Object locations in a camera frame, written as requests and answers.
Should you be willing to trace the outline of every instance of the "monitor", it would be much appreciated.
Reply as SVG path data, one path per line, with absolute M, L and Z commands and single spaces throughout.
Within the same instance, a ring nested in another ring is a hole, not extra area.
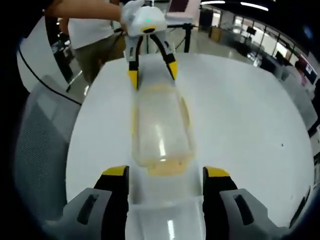
M 255 30 L 253 27 L 248 26 L 248 28 L 246 29 L 246 32 L 252 35 L 255 35 L 257 30 Z

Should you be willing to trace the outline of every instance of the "human arm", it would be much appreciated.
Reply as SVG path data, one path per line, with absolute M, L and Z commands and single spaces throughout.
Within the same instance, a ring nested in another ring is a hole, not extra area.
M 62 18 L 59 21 L 59 29 L 61 32 L 63 32 L 66 35 L 69 35 L 69 30 L 68 30 L 68 23 L 69 23 L 69 18 Z
M 55 0 L 45 11 L 48 17 L 74 19 L 106 19 L 121 21 L 120 6 L 104 0 Z
M 110 3 L 119 6 L 120 0 L 110 0 Z

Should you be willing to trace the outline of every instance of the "desk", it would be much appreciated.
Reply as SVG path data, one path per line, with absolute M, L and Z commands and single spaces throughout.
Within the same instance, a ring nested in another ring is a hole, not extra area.
M 179 53 L 176 87 L 185 98 L 200 167 L 223 168 L 278 226 L 288 226 L 314 181 L 311 144 L 286 91 L 269 72 L 239 61 Z M 107 168 L 133 165 L 135 91 L 124 59 L 104 65 L 81 107 L 66 166 L 70 201 Z M 166 79 L 160 54 L 140 56 L 144 78 Z

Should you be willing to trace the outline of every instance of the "chair backrest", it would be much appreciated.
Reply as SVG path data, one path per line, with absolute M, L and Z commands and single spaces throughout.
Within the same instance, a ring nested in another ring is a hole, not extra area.
M 295 75 L 289 73 L 288 77 L 281 84 L 301 114 L 306 129 L 309 130 L 317 121 L 318 116 L 300 80 Z
M 39 223 L 59 219 L 67 204 L 67 154 L 79 110 L 40 83 L 27 99 L 12 169 L 22 202 Z

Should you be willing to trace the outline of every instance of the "glass window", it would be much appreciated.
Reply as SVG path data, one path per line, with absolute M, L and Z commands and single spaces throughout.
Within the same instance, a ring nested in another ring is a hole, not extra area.
M 277 39 L 280 33 L 277 30 L 272 29 L 271 27 L 266 28 L 266 33 L 269 34 L 274 39 Z
M 254 21 L 250 20 L 250 19 L 247 19 L 247 18 L 244 18 L 243 19 L 243 24 L 242 24 L 242 32 L 241 32 L 241 35 L 244 36 L 244 37 L 249 37 L 249 33 L 247 32 L 247 28 L 248 27 L 252 27 L 254 24 Z
M 294 66 L 296 61 L 298 61 L 298 60 L 299 60 L 299 58 L 295 54 L 292 54 L 289 62 Z
M 288 50 L 287 50 L 287 48 L 286 48 L 284 45 L 282 45 L 280 42 L 277 42 L 277 43 L 276 43 L 276 47 L 275 47 L 275 51 L 274 51 L 274 53 L 273 53 L 273 56 L 274 56 L 274 57 L 276 56 L 277 52 L 281 53 L 282 56 L 285 58 L 286 55 L 287 55 Z
M 264 34 L 264 38 L 261 43 L 261 50 L 272 56 L 277 44 L 277 39 L 274 37 L 275 35 L 269 27 L 266 28 L 265 32 L 266 33 Z
M 304 54 L 304 52 L 300 48 L 298 48 L 297 46 L 294 47 L 294 52 L 296 52 L 298 55 Z
M 242 30 L 242 21 L 243 21 L 243 17 L 241 16 L 235 16 L 234 18 L 234 28 L 233 28 L 233 32 L 236 34 L 240 34 L 241 30 Z
M 288 46 L 290 46 L 292 49 L 294 48 L 295 44 L 293 41 L 291 41 L 289 38 L 287 38 L 286 36 L 280 34 L 280 39 L 286 43 Z
M 252 35 L 252 43 L 259 46 L 262 38 L 264 37 L 264 32 L 265 32 L 265 25 L 259 23 L 259 22 L 254 22 L 253 28 L 256 30 L 255 35 Z
M 212 26 L 218 27 L 220 24 L 220 17 L 221 17 L 221 11 L 214 9 L 213 10 L 213 16 L 212 16 Z
M 241 17 L 241 16 L 236 16 L 236 17 L 234 18 L 234 25 L 235 25 L 235 26 L 241 26 L 243 19 L 244 19 L 244 18 Z

